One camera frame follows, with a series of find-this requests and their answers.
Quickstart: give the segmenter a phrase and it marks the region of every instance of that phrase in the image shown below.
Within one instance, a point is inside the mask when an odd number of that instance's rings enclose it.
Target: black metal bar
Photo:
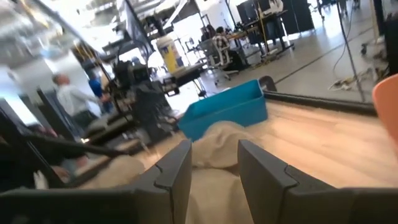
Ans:
[[[228,8],[228,12],[229,12],[229,14],[231,15],[232,22],[234,23],[234,29],[235,29],[235,27],[236,27],[236,22],[235,22],[235,20],[234,20],[234,16],[232,15],[231,8],[229,7],[228,0],[225,0],[225,4],[226,4],[226,7]]]
[[[293,103],[302,106],[312,106],[315,108],[322,108],[326,110],[342,111],[367,116],[377,116],[376,110],[371,103],[331,100],[311,96],[290,95],[271,91],[265,91],[264,97],[268,100],[283,101],[286,103]]]
[[[81,153],[93,153],[97,155],[104,155],[108,157],[117,157],[128,155],[128,153],[124,151],[118,151],[114,149],[107,149],[104,147],[92,146],[87,144],[82,144],[78,142],[68,141],[65,139],[56,139],[56,138],[49,138],[45,136],[35,136],[29,135],[26,136],[28,140],[30,140],[33,145],[39,148],[49,148],[49,149],[57,149],[57,150],[64,150],[69,152],[81,152]]]
[[[342,11],[340,9],[340,4],[337,4],[337,11],[338,11],[338,17],[339,17],[339,22],[340,22],[340,27],[341,27],[341,33],[343,34],[344,37],[344,42],[345,42],[345,48],[347,49],[348,52],[348,56],[349,56],[349,62],[351,62],[351,68],[353,69],[353,75],[355,78],[355,83],[356,86],[358,87],[358,91],[359,91],[359,95],[361,96],[362,102],[365,102],[365,95],[363,93],[362,90],[362,86],[360,83],[360,80],[358,78],[358,73],[356,72],[356,68],[355,68],[355,64],[354,64],[354,60],[353,60],[353,54],[351,53],[351,48],[349,47],[349,43],[348,43],[348,37],[346,35],[346,32],[344,30],[344,25],[343,25],[343,18],[342,18]]]
[[[20,159],[40,170],[50,188],[63,188],[65,184],[41,156],[36,147],[22,134],[16,123],[0,108],[0,136],[14,149],[18,150]]]
[[[384,35],[386,28],[384,22],[384,12],[382,0],[373,0],[374,12],[376,13],[377,26],[379,28],[379,35]]]
[[[65,110],[61,108],[60,105],[57,105],[56,102],[52,103],[49,96],[47,96],[46,93],[44,93],[41,89],[37,90],[37,94],[43,102],[44,107],[42,108],[42,113],[47,118],[47,121],[50,123],[55,132],[67,139],[75,139],[75,135],[78,134],[78,130],[65,116]]]

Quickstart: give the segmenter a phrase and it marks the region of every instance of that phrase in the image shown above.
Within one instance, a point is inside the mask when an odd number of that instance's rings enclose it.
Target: metal pole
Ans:
[[[379,29],[379,36],[384,35],[384,12],[383,3],[381,0],[373,0],[374,12],[376,14],[377,28]]]
[[[235,20],[234,20],[234,16],[232,15],[231,8],[229,7],[228,0],[225,0],[225,4],[226,4],[226,7],[228,8],[228,12],[229,12],[229,14],[231,15],[232,22],[234,23],[234,29],[235,29],[235,27],[236,27],[236,23],[235,23]]]
[[[340,4],[336,4],[336,5],[337,5],[337,11],[338,11],[338,18],[339,18],[339,21],[340,21],[341,32],[343,33],[344,42],[345,42],[345,45],[346,45],[346,48],[347,48],[347,51],[348,51],[349,61],[351,62],[351,68],[353,69],[356,86],[358,87],[358,91],[359,91],[359,94],[361,95],[362,102],[365,102],[365,95],[363,93],[362,86],[361,86],[361,84],[359,82],[358,74],[356,73],[355,64],[354,64],[354,60],[353,60],[353,55],[351,53],[351,49],[349,48],[349,43],[348,43],[348,40],[347,40],[346,32],[344,31],[343,18],[341,18]]]

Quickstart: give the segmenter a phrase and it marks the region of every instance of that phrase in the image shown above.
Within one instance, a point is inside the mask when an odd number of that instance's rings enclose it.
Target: ceiling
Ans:
[[[106,45],[121,38],[112,32],[112,27],[120,22],[116,1],[120,0],[47,0],[46,2],[56,11],[70,14],[68,16],[72,17],[71,20],[77,21],[83,31]],[[161,11],[162,6],[175,6],[178,0],[130,0],[130,3],[142,19]],[[0,54],[0,64],[16,67],[39,57],[39,52],[46,46],[69,47],[73,44],[76,38],[71,34],[54,38],[59,30],[59,24],[42,14],[31,0],[20,0],[19,4],[11,0],[0,0],[0,50],[5,52]]]

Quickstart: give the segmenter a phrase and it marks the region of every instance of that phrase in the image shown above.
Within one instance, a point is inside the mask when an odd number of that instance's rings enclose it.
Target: orange object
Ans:
[[[398,146],[398,75],[393,75],[380,83],[373,89],[373,102],[379,119],[387,129],[390,137]]]

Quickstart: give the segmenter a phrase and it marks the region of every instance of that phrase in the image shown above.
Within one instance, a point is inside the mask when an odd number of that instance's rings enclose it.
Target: beige cloth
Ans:
[[[261,145],[245,128],[230,121],[210,126],[205,135],[192,145],[192,165],[222,169],[238,164],[238,141],[250,140]]]
[[[252,224],[240,178],[225,168],[238,164],[238,141],[259,141],[232,122],[222,121],[209,127],[192,145],[190,200],[186,224]],[[144,166],[133,157],[119,157],[84,188],[108,188],[131,183]]]
[[[102,170],[94,179],[81,186],[81,189],[103,189],[126,185],[145,172],[141,161],[131,156],[120,156]]]
[[[215,223],[253,223],[241,180],[225,170],[194,170],[186,224]]]

